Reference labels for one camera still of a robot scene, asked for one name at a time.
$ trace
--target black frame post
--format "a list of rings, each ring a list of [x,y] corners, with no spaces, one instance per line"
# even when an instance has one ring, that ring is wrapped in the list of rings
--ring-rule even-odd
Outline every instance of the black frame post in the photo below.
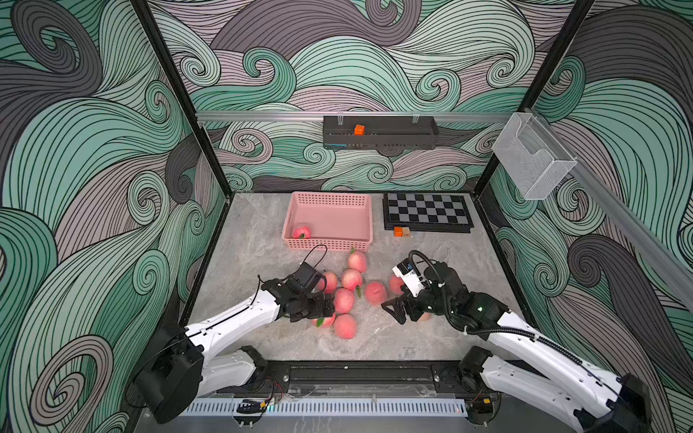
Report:
[[[224,176],[224,171],[221,168],[221,164],[219,164],[219,160],[214,155],[214,148],[212,147],[212,143],[210,142],[207,133],[198,124],[198,118],[195,115],[195,106],[193,105],[193,101],[190,99],[187,90],[185,90],[183,80],[180,78],[180,74],[178,74],[178,70],[173,63],[173,57],[166,46],[164,36],[161,34],[161,31],[157,26],[157,22],[155,21],[154,14],[152,14],[152,10],[149,8],[149,4],[146,0],[130,0],[130,3],[134,8],[135,13],[137,13],[139,22],[144,28],[144,33],[146,33],[149,43],[152,45],[152,49],[161,63],[161,67],[168,78],[168,82],[173,88],[173,93],[183,109],[183,114],[193,129],[193,134],[198,140],[198,143],[200,144],[200,147],[207,158],[207,162],[212,169],[212,173],[214,173],[214,177],[217,179],[221,190],[224,192],[224,196],[230,200],[231,197],[233,197],[234,192],[231,190],[231,186],[229,185],[229,182],[227,182],[226,176]]]
[[[518,107],[519,112],[524,112],[525,108],[532,108],[539,99],[541,92],[544,90],[544,86],[549,82],[551,76],[554,74],[556,68],[559,67],[565,52],[568,51],[572,39],[577,34],[580,29],[582,22],[587,17],[588,12],[592,8],[595,0],[577,0],[575,5],[573,5],[568,18],[565,19],[563,27],[559,31],[558,35],[554,37],[554,43],[549,49],[544,62],[541,64],[539,71],[534,76],[532,83],[529,85],[529,89],[522,99],[520,106]],[[478,198],[484,189],[489,184],[491,176],[495,173],[498,167],[499,161],[495,155],[491,155],[489,163],[486,165],[484,172],[481,174],[479,181],[474,186],[473,197]]]

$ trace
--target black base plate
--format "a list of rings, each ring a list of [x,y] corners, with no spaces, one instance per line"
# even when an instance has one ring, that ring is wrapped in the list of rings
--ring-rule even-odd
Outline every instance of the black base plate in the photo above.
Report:
[[[472,399],[479,392],[461,385],[458,365],[459,361],[267,361],[265,374],[274,378],[285,394],[294,397],[328,397],[360,390],[368,390],[369,395],[410,396],[418,389]],[[217,392],[239,398],[267,397],[272,385],[267,380],[252,393],[243,387]]]

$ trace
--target black metal frame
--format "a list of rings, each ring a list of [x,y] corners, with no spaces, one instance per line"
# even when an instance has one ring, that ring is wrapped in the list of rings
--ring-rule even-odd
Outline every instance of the black metal frame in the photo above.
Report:
[[[190,320],[190,315],[193,313],[195,301],[198,298],[198,293],[200,293],[200,287],[202,287],[202,280],[204,280],[204,275],[207,272],[207,267],[209,266],[209,262],[212,259],[212,254],[214,254],[214,249],[216,248],[216,243],[219,240],[219,235],[221,235],[221,231],[224,228],[226,217],[229,215],[231,202],[232,200],[226,200],[226,202],[224,203],[224,207],[221,210],[221,214],[219,215],[219,221],[217,222],[216,227],[214,227],[214,232],[212,233],[209,245],[207,245],[207,250],[204,252],[202,263],[200,264],[200,268],[198,269],[198,274],[195,275],[193,287],[191,287],[190,289],[188,301],[185,303],[183,313],[180,315],[180,319],[178,320],[178,324],[180,326],[187,325],[188,320]]]
[[[207,158],[207,162],[212,169],[212,173],[214,173],[214,177],[217,179],[221,190],[224,192],[224,196],[226,196],[227,199],[230,199],[234,192],[231,190],[229,182],[226,180],[226,176],[224,176],[224,171],[221,168],[221,164],[219,164],[219,161],[214,155],[214,148],[212,147],[212,143],[209,141],[207,133],[200,127],[200,124],[198,123],[193,101],[190,99],[188,92],[185,90],[183,80],[180,78],[180,74],[178,74],[178,70],[173,63],[173,57],[168,51],[168,47],[164,41],[164,36],[161,34],[157,22],[154,19],[154,15],[152,14],[152,10],[149,8],[149,3],[147,3],[146,0],[130,0],[130,3],[134,8],[135,13],[137,13],[137,17],[139,18],[139,22],[144,29],[144,33],[147,35],[149,43],[152,45],[152,49],[161,63],[161,67],[168,78],[168,82],[171,85],[173,94],[175,94],[176,99],[178,99],[178,103],[183,109],[183,114],[190,123],[193,134],[198,140],[198,144]]]
[[[481,204],[479,198],[477,197],[472,197],[472,202],[474,203],[474,207],[476,208],[477,213],[479,214],[479,219],[481,220],[481,223],[484,225],[484,229],[486,229],[486,234],[489,236],[491,246],[493,247],[493,250],[495,251],[495,254],[498,257],[500,266],[503,268],[503,273],[505,274],[505,277],[508,279],[508,284],[510,284],[510,288],[512,289],[513,294],[515,295],[515,299],[517,299],[518,305],[520,306],[520,311],[522,312],[525,321],[531,326],[538,328],[536,319],[534,318],[534,313],[532,312],[532,309],[529,307],[529,302],[527,302],[527,297],[525,297],[525,294],[520,288],[520,285],[518,284],[518,281],[515,278],[515,274],[513,273],[513,270],[510,268],[508,260],[506,260],[505,258],[505,253],[503,253],[503,250],[500,247],[500,243],[498,243],[498,239],[495,237],[493,227],[491,227],[489,218],[486,216],[484,206]]]
[[[276,380],[285,394],[294,397],[330,396],[339,388],[363,389],[367,393],[365,387],[389,387],[395,394],[399,387],[406,395],[395,396],[415,397],[412,387],[416,386],[456,398],[472,399],[479,395],[479,391],[469,391],[459,383],[458,367],[459,361],[267,361],[265,376]],[[272,392],[272,386],[272,381],[267,380],[251,391],[247,387],[226,387],[217,393],[263,397]]]
[[[159,30],[159,27],[157,26],[155,22],[155,18],[152,14],[151,9],[149,8],[149,5],[146,0],[130,0],[132,3],[132,6],[137,13],[137,16],[141,22],[141,25],[143,26],[146,35],[152,45],[152,48],[154,49],[154,52],[156,53],[159,61],[161,62],[161,66],[164,70],[164,73],[166,74],[166,77],[168,78],[171,87],[173,88],[173,92],[176,95],[182,109],[185,117],[187,118],[188,122],[191,124],[193,133],[195,137],[198,140],[198,143],[200,144],[200,147],[205,154],[205,157],[207,158],[207,161],[209,162],[209,165],[211,166],[212,172],[219,183],[223,193],[225,194],[225,197],[227,198],[224,208],[222,210],[222,213],[220,215],[219,221],[217,223],[217,226],[215,228],[215,231],[213,233],[211,242],[207,248],[207,251],[204,255],[204,258],[202,260],[202,264],[200,266],[200,269],[198,271],[198,275],[195,277],[195,282],[193,284],[193,287],[191,288],[191,294],[190,297],[188,298],[188,302],[185,305],[184,311],[182,313],[182,316],[180,318],[180,324],[184,326],[187,324],[187,321],[190,317],[190,314],[192,312],[193,306],[195,304],[195,300],[197,298],[200,285],[202,283],[202,280],[204,279],[204,274],[207,270],[207,267],[209,265],[209,261],[211,259],[211,255],[214,251],[214,248],[216,246],[216,243],[219,239],[219,235],[221,233],[221,229],[223,227],[223,224],[225,223],[227,214],[229,212],[229,207],[231,205],[231,200],[234,196],[234,193],[231,190],[231,187],[229,186],[226,177],[224,176],[223,170],[221,168],[221,165],[219,164],[218,160],[216,159],[216,156],[214,155],[214,149],[213,146],[209,140],[209,137],[207,136],[207,133],[200,127],[200,125],[197,122],[196,116],[195,116],[195,108],[193,106],[192,100],[190,99],[190,96],[187,94],[185,87],[183,85],[182,79],[180,78],[180,75],[178,73],[178,70],[175,67],[175,64],[173,63],[173,58],[170,55],[170,52],[168,51],[168,47],[166,46],[166,43],[164,42],[163,36],[161,35],[161,32]],[[559,34],[554,38],[554,44],[551,47],[549,54],[547,55],[544,63],[542,63],[541,68],[539,69],[536,77],[532,81],[532,84],[530,85],[527,93],[525,94],[525,97],[523,98],[522,103],[518,107],[518,110],[522,111],[524,108],[531,107],[534,105],[536,100],[538,99],[539,95],[541,94],[544,86],[547,84],[548,80],[551,78],[554,70],[558,67],[560,64],[560,61],[562,60],[563,56],[565,55],[565,52],[567,51],[568,47],[570,46],[570,43],[572,42],[573,37],[577,33],[580,25],[582,24],[582,21],[586,18],[586,15],[588,11],[590,10],[592,4],[594,3],[595,0],[576,0],[575,5],[573,6],[573,9],[570,11],[570,14],[568,15],[568,18],[566,19],[565,23],[563,24],[563,27],[561,28]],[[493,173],[495,172],[496,168],[498,167],[498,159],[495,156],[492,156],[489,163],[486,165],[486,168],[484,172],[482,173],[482,176],[478,179],[477,183],[475,184],[473,190],[460,190],[460,191],[450,191],[450,193],[470,193],[472,195],[472,199],[474,202],[474,206],[477,209],[477,213],[482,221],[482,224],[484,225],[484,228],[486,229],[486,232],[491,240],[491,244],[493,245],[494,251],[496,252],[496,255],[498,256],[498,260],[500,261],[500,264],[503,268],[504,273],[506,274],[506,277],[508,278],[508,281],[510,283],[511,289],[513,290],[518,303],[520,304],[520,309],[522,310],[522,313],[525,316],[525,320],[530,323],[533,326],[536,326],[536,320],[534,319],[534,316],[529,309],[529,304],[525,298],[525,295],[522,293],[519,284],[517,283],[517,280],[515,279],[515,276],[512,272],[512,269],[510,268],[508,262],[505,259],[505,256],[500,248],[500,245],[498,244],[498,240],[495,237],[495,234],[493,233],[491,229],[491,225],[489,223],[489,220],[486,216],[486,213],[484,212],[484,208],[482,204],[479,202],[479,197],[481,193],[484,191],[486,188],[487,184],[489,183],[489,180]],[[271,193],[271,192],[277,192],[277,193],[289,193],[291,191],[263,191],[266,193]],[[406,192],[406,193],[431,193],[430,191],[364,191],[364,193],[388,193],[388,192]],[[414,380],[414,375],[417,375],[417,380],[419,380],[420,384],[429,384],[434,387],[436,387],[436,390],[440,389],[441,383],[445,384],[443,382],[442,377],[440,376],[440,372],[443,371],[444,369],[449,369],[452,367],[452,365],[455,365],[455,368],[457,366],[458,361],[382,361],[382,362],[369,362],[369,361],[349,361],[349,362],[332,362],[332,361],[315,361],[315,362],[307,362],[307,361],[296,361],[296,362],[289,362],[289,361],[270,361],[270,367],[268,368],[268,374],[272,376],[273,378],[276,378],[280,384],[283,384],[283,377],[285,374],[289,374],[290,376],[290,381],[289,385],[292,386],[293,384],[296,383],[301,383],[304,384],[304,386],[310,386],[310,384],[317,385],[319,382],[325,382],[325,378],[320,378],[321,375],[326,375],[329,372],[335,372],[334,367],[335,366],[341,366],[341,370],[343,370],[344,374],[344,379],[343,380],[348,380],[348,378],[354,378],[353,372],[355,370],[367,370],[367,369],[372,369],[375,371],[380,371],[381,373],[383,372],[383,369],[387,370],[388,368],[393,368],[396,370],[400,371],[400,376],[397,376],[395,373],[388,373],[391,374],[390,377],[380,377],[380,378],[375,378],[375,377],[370,377],[370,378],[364,378],[360,377],[359,380],[361,380],[364,383],[375,385],[375,384],[382,384],[382,385],[397,385],[398,383],[402,383],[403,379],[409,379],[409,380]],[[303,376],[296,376],[296,373],[310,373],[310,377],[303,377]],[[435,376],[439,376],[439,379],[441,382],[437,382],[435,380]],[[455,395],[460,395],[461,397],[474,397],[474,395],[470,395],[470,393],[465,392],[457,392],[453,390],[453,393]]]

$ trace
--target pink plastic basket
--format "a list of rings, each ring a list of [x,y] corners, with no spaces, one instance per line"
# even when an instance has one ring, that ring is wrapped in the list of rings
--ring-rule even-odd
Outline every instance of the pink plastic basket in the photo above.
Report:
[[[307,226],[310,239],[294,239],[297,227]],[[331,250],[366,252],[373,243],[371,196],[346,193],[292,193],[282,238],[291,249],[325,244]]]

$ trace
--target table surface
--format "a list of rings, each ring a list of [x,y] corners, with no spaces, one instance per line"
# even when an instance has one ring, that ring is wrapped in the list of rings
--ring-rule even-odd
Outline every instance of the table surface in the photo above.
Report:
[[[468,195],[463,196],[474,222],[471,233],[412,232],[411,238],[395,238],[383,227],[383,196],[371,195],[374,241],[366,254],[364,278],[367,282],[381,281],[387,287],[392,267],[409,250],[418,249],[447,262],[470,291],[487,292],[520,313],[474,204]],[[190,323],[251,296],[257,287],[257,274],[263,280],[283,278],[298,267],[307,251],[289,250],[281,239],[289,199],[288,193],[234,196]],[[307,261],[312,264],[321,255],[316,250]],[[347,256],[346,252],[328,251],[317,268],[341,276],[347,268]],[[462,335],[442,316],[400,325],[365,298],[357,298],[351,314],[358,323],[356,337],[351,340],[339,339],[332,328],[316,328],[307,320],[292,324],[280,319],[246,334],[224,353],[249,344],[269,360],[460,360],[470,347],[482,346],[507,359],[516,358],[479,337]]]

